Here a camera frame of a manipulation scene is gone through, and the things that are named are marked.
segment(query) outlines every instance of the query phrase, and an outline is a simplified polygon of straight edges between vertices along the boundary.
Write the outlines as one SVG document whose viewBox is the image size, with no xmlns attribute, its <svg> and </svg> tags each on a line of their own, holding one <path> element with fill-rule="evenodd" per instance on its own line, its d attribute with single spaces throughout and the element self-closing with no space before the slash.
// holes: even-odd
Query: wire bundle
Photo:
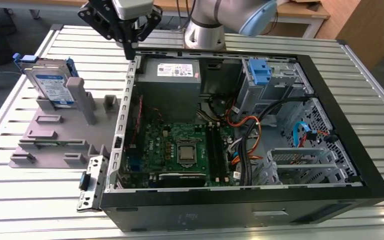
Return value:
<svg viewBox="0 0 384 240">
<path fill-rule="evenodd" d="M 244 186 L 252 185 L 252 169 L 251 169 L 251 162 L 249 162 L 249 157 L 248 157 L 248 151 L 247 151 L 247 139 L 248 136 L 251 135 L 251 132 L 253 128 L 256 127 L 255 123 L 260 123 L 261 120 L 267 117 L 267 115 L 272 112 L 273 109 L 276 109 L 279 106 L 281 106 L 284 103 L 288 102 L 305 102 L 309 100 L 308 96 L 297 96 L 297 97 L 288 97 L 285 99 L 277 100 L 273 103 L 271 103 L 265 109 L 260 112 L 257 118 L 252 118 L 251 121 L 252 123 L 248 125 L 245 134 L 241 138 L 239 147 L 237 147 L 237 153 L 239 153 L 239 161 L 240 161 L 240 166 L 241 166 L 241 171 L 244 172 L 240 175 L 240 184 Z"/>
</svg>

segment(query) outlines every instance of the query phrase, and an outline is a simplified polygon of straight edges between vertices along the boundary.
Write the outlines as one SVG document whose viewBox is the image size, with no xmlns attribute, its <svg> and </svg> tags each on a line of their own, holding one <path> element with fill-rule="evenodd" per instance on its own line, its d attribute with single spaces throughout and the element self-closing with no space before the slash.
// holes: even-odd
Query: blue hard drive label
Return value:
<svg viewBox="0 0 384 240">
<path fill-rule="evenodd" d="M 69 107 L 74 103 L 72 94 L 65 87 L 66 80 L 61 75 L 34 75 L 40 88 L 49 101 L 57 105 Z"/>
<path fill-rule="evenodd" d="M 41 74 L 37 74 L 36 77 L 37 77 L 38 79 L 62 80 L 62 76 L 60 76 L 60 75 L 41 75 Z"/>
</svg>

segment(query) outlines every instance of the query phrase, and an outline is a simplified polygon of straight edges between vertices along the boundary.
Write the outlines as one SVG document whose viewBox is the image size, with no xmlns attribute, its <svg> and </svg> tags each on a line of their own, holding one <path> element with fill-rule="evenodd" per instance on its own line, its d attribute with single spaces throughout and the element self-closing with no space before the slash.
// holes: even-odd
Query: side panel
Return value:
<svg viewBox="0 0 384 240">
<path fill-rule="evenodd" d="M 280 201 L 233 204 L 108 207 L 104 212 L 124 232 L 248 228 L 317 223 L 359 203 Z"/>
</svg>

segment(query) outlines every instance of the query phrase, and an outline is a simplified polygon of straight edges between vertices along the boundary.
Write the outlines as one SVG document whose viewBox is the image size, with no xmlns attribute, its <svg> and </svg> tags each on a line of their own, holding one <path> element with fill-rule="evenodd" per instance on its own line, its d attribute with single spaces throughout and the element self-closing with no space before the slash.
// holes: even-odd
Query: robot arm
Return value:
<svg viewBox="0 0 384 240">
<path fill-rule="evenodd" d="M 159 24 L 163 10 L 153 0 L 88 0 L 77 14 L 107 40 L 115 39 L 125 58 L 133 60 L 137 42 L 144 41 Z M 145 16 L 147 22 L 136 28 L 140 16 Z"/>
<path fill-rule="evenodd" d="M 259 35 L 276 13 L 275 0 L 196 0 L 184 42 L 191 49 L 224 47 L 224 28 Z"/>
<path fill-rule="evenodd" d="M 245 36 L 260 34 L 276 13 L 276 0 L 195 0 L 184 34 L 188 48 L 219 50 L 224 47 L 223 25 Z M 88 0 L 78 17 L 108 40 L 123 47 L 132 60 L 137 42 L 144 41 L 161 20 L 163 10 L 153 0 Z M 147 22 L 136 27 L 140 16 Z"/>
</svg>

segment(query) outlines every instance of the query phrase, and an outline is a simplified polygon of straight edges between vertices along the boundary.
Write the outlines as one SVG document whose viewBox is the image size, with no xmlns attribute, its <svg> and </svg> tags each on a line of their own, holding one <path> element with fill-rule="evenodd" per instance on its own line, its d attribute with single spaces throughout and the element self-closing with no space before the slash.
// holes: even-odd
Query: blue cable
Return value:
<svg viewBox="0 0 384 240">
<path fill-rule="evenodd" d="M 299 136 L 297 136 L 297 132 L 299 132 L 299 127 L 304 128 L 304 132 L 311 132 L 311 133 L 316 133 L 316 130 L 311 130 L 308 124 L 304 121 L 299 121 L 296 122 L 296 124 L 293 125 L 293 129 L 292 129 L 292 142 L 293 142 L 293 146 L 295 148 L 299 146 Z"/>
</svg>

